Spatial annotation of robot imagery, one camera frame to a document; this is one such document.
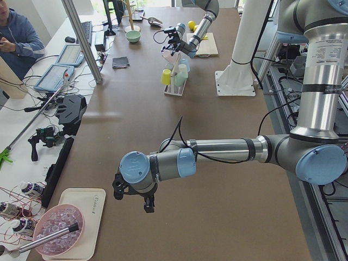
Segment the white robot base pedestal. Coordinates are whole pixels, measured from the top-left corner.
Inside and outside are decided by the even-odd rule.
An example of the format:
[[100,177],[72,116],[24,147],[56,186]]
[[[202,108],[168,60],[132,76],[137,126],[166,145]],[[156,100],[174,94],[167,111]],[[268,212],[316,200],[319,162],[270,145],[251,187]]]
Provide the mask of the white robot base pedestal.
[[230,64],[223,71],[215,72],[218,96],[255,96],[252,58],[258,48],[258,40],[267,23],[273,1],[248,0],[234,44]]

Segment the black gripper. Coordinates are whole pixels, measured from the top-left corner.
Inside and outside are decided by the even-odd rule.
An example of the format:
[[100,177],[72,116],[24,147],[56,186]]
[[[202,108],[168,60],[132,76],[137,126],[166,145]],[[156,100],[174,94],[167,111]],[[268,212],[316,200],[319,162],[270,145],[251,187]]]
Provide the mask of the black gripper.
[[169,35],[168,49],[174,52],[180,52],[185,44],[182,37],[178,34]]
[[144,197],[144,210],[146,213],[154,213],[154,194],[156,193],[158,189],[157,183],[150,183],[148,187],[139,189],[135,188],[133,185],[130,186],[132,190],[135,191],[136,194]]

